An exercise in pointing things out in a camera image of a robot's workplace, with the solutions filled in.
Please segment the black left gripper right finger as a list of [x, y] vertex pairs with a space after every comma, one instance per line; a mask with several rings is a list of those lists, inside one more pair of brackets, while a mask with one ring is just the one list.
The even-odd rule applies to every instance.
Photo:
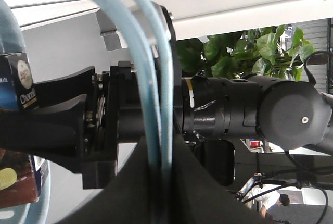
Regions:
[[273, 223], [250, 210], [201, 166], [182, 138], [173, 140], [170, 223]]

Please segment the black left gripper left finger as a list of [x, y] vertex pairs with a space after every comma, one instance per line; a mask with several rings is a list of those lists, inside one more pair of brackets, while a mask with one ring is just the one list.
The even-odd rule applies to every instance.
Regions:
[[119, 174], [99, 194], [59, 223], [154, 223], [156, 175], [147, 141], [138, 141]]

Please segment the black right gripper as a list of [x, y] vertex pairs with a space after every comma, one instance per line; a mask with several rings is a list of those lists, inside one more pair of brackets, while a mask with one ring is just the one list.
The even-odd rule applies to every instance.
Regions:
[[[86, 99], [93, 95], [89, 66], [73, 74], [35, 83], [39, 107], [1, 113], [1, 148], [48, 159], [81, 172]], [[145, 135], [137, 75], [129, 61], [102, 74], [93, 149], [83, 164], [84, 189], [103, 189], [116, 176], [118, 145]]]

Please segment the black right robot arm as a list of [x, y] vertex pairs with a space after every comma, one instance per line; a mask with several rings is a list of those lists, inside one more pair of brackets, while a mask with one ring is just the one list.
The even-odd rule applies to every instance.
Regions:
[[[35, 86], [36, 109], [1, 111], [1, 148], [51, 160], [80, 173], [85, 189], [104, 188], [116, 175], [118, 144], [137, 142], [145, 128], [136, 74], [128, 61], [98, 77], [93, 68]], [[200, 160], [222, 141], [223, 185], [231, 182], [234, 138], [263, 138], [284, 150], [332, 154], [332, 96], [314, 82], [251, 74], [244, 79], [178, 78], [174, 127], [203, 143]]]

